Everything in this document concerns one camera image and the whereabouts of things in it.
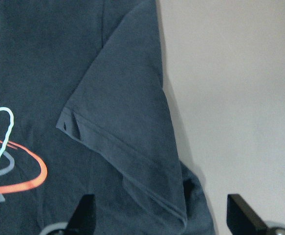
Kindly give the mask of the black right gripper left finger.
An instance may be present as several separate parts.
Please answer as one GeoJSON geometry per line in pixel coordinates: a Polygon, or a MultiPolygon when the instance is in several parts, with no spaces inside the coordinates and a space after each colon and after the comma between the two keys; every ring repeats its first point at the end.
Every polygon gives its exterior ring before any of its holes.
{"type": "Polygon", "coordinates": [[[71,219],[46,226],[40,235],[93,235],[96,227],[96,199],[86,194],[79,201],[71,219]]]}

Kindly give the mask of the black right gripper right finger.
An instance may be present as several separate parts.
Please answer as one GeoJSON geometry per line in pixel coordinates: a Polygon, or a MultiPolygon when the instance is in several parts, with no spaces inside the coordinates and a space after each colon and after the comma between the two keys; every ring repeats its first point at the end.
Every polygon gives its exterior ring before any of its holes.
{"type": "Polygon", "coordinates": [[[232,235],[285,235],[284,226],[269,227],[239,194],[227,195],[226,223],[232,235]]]}

